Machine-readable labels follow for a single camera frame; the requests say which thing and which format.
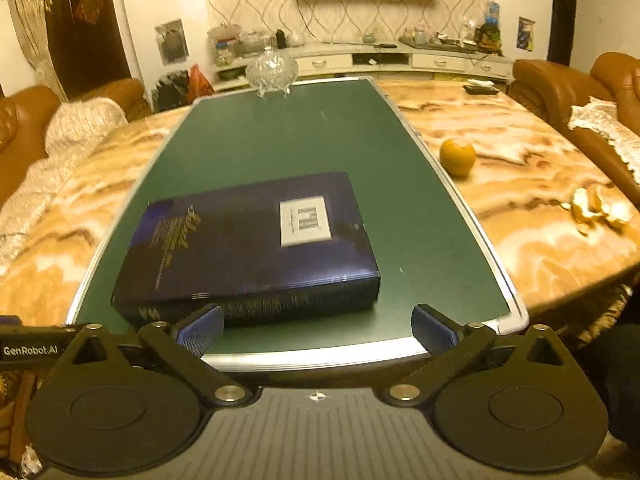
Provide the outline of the dark blue box lid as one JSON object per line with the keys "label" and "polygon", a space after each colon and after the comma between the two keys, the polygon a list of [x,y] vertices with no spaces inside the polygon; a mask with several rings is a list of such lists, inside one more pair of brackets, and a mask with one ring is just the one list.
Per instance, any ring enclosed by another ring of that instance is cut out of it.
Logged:
{"label": "dark blue box lid", "polygon": [[206,304],[247,326],[368,310],[380,286],[349,177],[325,172],[150,203],[111,304],[136,327]]}

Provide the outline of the orange fruit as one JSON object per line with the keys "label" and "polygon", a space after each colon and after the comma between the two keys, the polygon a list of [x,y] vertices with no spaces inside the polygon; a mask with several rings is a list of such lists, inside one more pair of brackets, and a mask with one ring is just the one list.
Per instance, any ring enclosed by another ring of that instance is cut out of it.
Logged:
{"label": "orange fruit", "polygon": [[442,142],[439,161],[450,176],[466,178],[476,162],[476,151],[471,142],[461,138],[451,138]]}

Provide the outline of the orange peel pieces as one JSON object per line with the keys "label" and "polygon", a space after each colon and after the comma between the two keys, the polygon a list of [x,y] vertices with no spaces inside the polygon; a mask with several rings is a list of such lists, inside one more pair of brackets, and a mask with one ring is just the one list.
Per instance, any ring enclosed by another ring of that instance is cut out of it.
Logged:
{"label": "orange peel pieces", "polygon": [[631,220],[629,207],[623,202],[608,202],[600,185],[576,188],[570,200],[560,206],[570,213],[582,236],[588,236],[598,223],[620,232]]}

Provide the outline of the brown leather sofa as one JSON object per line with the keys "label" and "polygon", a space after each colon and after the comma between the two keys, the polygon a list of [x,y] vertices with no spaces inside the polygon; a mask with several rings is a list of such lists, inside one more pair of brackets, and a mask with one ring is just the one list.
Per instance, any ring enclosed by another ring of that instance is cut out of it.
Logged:
{"label": "brown leather sofa", "polygon": [[1,99],[1,200],[6,202],[40,160],[55,157],[76,140],[96,140],[99,128],[112,130],[149,116],[143,84],[119,79],[64,103],[38,84]]}

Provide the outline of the black remote control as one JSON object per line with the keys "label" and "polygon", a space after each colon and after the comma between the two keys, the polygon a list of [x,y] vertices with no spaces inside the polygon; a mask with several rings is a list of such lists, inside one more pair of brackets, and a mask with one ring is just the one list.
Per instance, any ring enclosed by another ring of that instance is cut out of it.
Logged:
{"label": "black remote control", "polygon": [[483,86],[482,84],[465,84],[463,89],[470,96],[494,96],[499,93],[495,86]]}

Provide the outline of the red plastic bag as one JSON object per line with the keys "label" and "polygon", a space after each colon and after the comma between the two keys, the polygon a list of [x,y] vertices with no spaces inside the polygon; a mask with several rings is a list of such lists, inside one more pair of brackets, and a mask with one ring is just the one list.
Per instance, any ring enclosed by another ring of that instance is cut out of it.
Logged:
{"label": "red plastic bag", "polygon": [[189,72],[189,87],[186,102],[192,104],[196,99],[202,96],[211,96],[212,94],[214,94],[212,84],[200,70],[200,66],[194,64]]}

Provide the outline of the crystal glass lidded bowl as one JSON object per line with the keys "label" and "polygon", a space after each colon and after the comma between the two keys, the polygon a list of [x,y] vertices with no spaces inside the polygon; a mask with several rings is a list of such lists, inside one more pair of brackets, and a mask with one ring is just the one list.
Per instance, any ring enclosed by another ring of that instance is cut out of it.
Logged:
{"label": "crystal glass lidded bowl", "polygon": [[298,64],[288,52],[265,48],[247,65],[245,77],[250,88],[255,89],[261,98],[272,92],[282,92],[288,96],[298,77]]}

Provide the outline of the white TV cabinet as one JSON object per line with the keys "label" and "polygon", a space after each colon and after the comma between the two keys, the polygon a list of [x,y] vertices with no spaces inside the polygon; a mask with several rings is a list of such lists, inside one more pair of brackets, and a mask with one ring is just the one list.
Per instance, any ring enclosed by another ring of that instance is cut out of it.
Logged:
{"label": "white TV cabinet", "polygon": [[300,79],[362,74],[448,74],[500,84],[513,79],[513,62],[503,56],[460,49],[419,49],[401,41],[384,46],[314,42],[284,52],[297,63]]}

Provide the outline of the dark wooden door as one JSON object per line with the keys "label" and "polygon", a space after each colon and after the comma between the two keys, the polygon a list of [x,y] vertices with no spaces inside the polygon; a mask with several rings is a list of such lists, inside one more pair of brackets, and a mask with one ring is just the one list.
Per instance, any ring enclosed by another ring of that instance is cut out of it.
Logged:
{"label": "dark wooden door", "polygon": [[130,76],[113,0],[52,0],[47,32],[56,76],[70,100]]}

